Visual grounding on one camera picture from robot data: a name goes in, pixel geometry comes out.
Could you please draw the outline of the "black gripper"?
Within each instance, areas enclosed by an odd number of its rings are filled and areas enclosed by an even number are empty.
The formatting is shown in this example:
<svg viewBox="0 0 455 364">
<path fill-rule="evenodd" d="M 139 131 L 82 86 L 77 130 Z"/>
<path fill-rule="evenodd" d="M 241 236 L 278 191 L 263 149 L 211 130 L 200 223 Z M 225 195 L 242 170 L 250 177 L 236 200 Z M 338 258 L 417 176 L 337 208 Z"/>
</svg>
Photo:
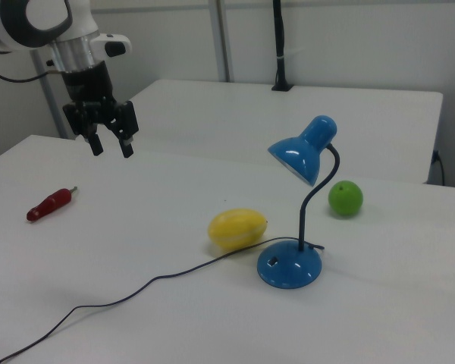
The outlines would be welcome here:
<svg viewBox="0 0 455 364">
<path fill-rule="evenodd" d="M 118 134 L 123 156 L 131 157 L 133 135 L 139 131 L 136 113 L 131 101 L 116 102 L 106 63 L 101 61 L 93 67 L 61 75 L 71 98 L 62 109 L 74 135 L 82 136 L 93 155 L 98 156 L 103 148 L 97 124 L 103 124 Z"/>
</svg>

